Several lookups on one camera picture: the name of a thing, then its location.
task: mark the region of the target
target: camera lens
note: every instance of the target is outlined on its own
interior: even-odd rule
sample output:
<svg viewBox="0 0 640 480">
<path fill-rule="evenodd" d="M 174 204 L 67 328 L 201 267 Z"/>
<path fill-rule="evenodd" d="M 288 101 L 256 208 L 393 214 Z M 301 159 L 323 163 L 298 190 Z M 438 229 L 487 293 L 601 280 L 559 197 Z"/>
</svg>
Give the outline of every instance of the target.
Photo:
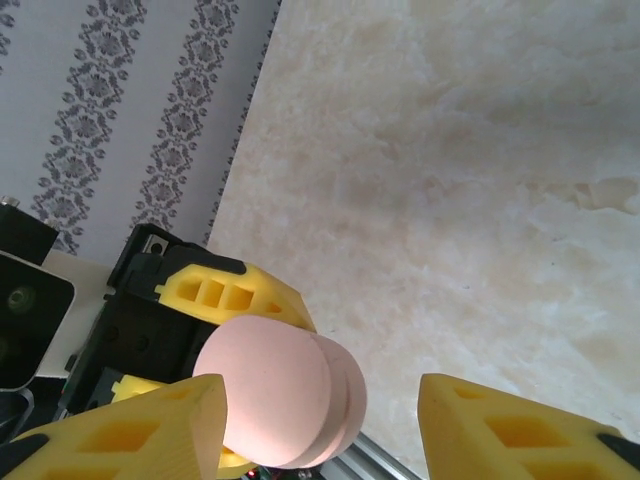
<svg viewBox="0 0 640 480">
<path fill-rule="evenodd" d="M 36 303 L 36 291 L 32 287 L 18 287 L 7 297 L 7 307 L 15 315 L 31 310 Z"/>
</svg>

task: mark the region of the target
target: damask pattern wallpaper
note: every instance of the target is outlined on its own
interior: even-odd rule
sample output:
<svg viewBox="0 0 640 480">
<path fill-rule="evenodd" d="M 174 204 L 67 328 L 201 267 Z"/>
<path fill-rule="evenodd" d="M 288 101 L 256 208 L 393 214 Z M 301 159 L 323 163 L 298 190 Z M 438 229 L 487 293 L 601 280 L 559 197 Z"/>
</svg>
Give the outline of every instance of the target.
<svg viewBox="0 0 640 480">
<path fill-rule="evenodd" d="M 279 0 L 0 0 L 0 194 L 115 261 L 151 222 L 206 244 Z"/>
</svg>

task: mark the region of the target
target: black camera module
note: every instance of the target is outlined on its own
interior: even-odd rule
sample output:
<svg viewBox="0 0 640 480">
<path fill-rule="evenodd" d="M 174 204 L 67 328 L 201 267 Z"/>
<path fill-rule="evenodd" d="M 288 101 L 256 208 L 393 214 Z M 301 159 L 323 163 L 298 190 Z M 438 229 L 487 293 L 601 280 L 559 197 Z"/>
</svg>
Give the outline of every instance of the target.
<svg viewBox="0 0 640 480">
<path fill-rule="evenodd" d="M 67 280 L 0 251 L 0 390 L 35 376 L 74 295 Z"/>
</svg>

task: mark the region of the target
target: yellow foam block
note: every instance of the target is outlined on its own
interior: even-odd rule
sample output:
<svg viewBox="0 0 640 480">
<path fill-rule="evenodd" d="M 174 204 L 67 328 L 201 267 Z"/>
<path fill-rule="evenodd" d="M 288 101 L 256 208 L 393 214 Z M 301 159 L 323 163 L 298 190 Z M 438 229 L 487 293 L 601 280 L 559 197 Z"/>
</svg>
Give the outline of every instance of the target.
<svg viewBox="0 0 640 480">
<path fill-rule="evenodd" d="M 316 331 L 299 292 L 260 268 L 245 265 L 242 275 L 189 265 L 156 287 L 158 302 L 216 325 L 238 315 L 260 315 Z"/>
<path fill-rule="evenodd" d="M 204 375 L 31 430 L 49 442 L 7 480 L 216 479 L 227 417 Z"/>
<path fill-rule="evenodd" d="M 162 387 L 164 384 L 146 380 L 144 378 L 125 375 L 119 382 L 113 384 L 111 391 L 114 393 L 112 402 L 119 402 L 128 398 L 147 393 Z M 218 479 L 229 480 L 239 478 L 249 470 L 256 468 L 255 463 L 234 453 L 228 448 L 222 447 L 218 462 Z"/>
<path fill-rule="evenodd" d="M 418 421 L 432 480 L 633 480 L 601 425 L 498 390 L 424 375 Z"/>
</svg>

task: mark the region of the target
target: marble surface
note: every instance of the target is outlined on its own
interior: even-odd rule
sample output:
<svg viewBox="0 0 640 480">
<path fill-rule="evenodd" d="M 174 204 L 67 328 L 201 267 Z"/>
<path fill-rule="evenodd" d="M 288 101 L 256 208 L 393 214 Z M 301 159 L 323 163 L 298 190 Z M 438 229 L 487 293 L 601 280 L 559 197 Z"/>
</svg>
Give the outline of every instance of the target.
<svg viewBox="0 0 640 480">
<path fill-rule="evenodd" d="M 640 439 L 640 3 L 283 3 L 210 247 L 303 294 L 418 474 L 423 372 Z"/>
</svg>

